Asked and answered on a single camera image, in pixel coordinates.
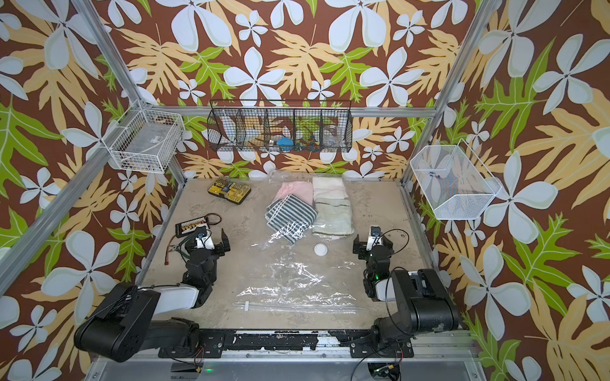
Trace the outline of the clear plastic vacuum bag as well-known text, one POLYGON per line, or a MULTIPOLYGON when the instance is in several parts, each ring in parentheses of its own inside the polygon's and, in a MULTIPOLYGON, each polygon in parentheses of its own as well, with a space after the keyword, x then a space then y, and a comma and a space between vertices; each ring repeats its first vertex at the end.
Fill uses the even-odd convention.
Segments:
POLYGON ((282 172, 251 179, 252 192, 243 204, 236 233, 234 289, 231 306, 244 311, 297 312, 302 314, 364 314, 367 298, 360 284, 362 265, 352 253, 354 233, 329 237, 313 233, 290 245, 271 240, 265 211, 282 183, 307 181, 318 176, 290 176, 282 172), (316 256, 314 247, 325 244, 328 254, 316 256))

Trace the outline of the green white striped towel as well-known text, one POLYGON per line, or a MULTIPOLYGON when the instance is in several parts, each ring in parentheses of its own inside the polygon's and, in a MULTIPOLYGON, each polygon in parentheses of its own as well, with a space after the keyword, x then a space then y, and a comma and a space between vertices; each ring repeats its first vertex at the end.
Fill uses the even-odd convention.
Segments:
POLYGON ((313 226, 317 215, 313 206, 295 195, 276 200, 265 211, 266 224, 273 231, 271 240, 295 244, 313 226))

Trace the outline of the pink towel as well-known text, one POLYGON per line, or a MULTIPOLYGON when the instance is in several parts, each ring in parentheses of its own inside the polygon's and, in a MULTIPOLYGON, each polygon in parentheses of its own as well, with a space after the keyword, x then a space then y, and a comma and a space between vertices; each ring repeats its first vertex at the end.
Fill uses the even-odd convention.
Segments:
POLYGON ((310 206, 314 205, 314 189, 311 182, 292 181, 282 183, 280 190, 276 193, 274 201, 287 198, 289 195, 294 195, 310 206))

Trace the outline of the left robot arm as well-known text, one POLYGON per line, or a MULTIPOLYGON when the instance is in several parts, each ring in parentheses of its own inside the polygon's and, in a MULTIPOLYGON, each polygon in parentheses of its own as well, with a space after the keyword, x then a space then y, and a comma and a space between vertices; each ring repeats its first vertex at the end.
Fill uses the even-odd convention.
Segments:
POLYGON ((120 283, 76 330, 74 345, 122 363, 143 350, 158 349, 168 357, 193 357, 203 351, 200 325, 181 317, 157 320, 157 315, 203 306, 217 280, 218 259, 230 252, 225 232, 211 240, 204 226, 185 237, 186 272, 182 282, 138 287, 120 283))

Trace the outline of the pale green towel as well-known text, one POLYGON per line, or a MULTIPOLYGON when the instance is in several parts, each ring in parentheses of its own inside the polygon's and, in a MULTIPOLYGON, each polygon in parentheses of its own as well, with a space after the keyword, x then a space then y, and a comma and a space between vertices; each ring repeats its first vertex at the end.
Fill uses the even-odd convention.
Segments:
POLYGON ((320 198, 315 208, 313 233, 329 237, 347 237, 354 233, 352 206, 347 198, 320 198))

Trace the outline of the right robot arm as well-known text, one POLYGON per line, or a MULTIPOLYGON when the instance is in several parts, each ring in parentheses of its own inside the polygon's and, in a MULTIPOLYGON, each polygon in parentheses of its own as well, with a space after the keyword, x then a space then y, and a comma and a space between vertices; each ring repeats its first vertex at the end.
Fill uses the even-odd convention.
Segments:
POLYGON ((366 264, 365 293, 371 300, 383 302, 388 316, 378 318, 367 336, 349 341, 353 358, 412 358, 411 340, 417 335, 450 332, 460 326, 458 309, 437 271, 390 268, 397 251, 387 235, 372 225, 366 241, 354 239, 353 253, 366 264))

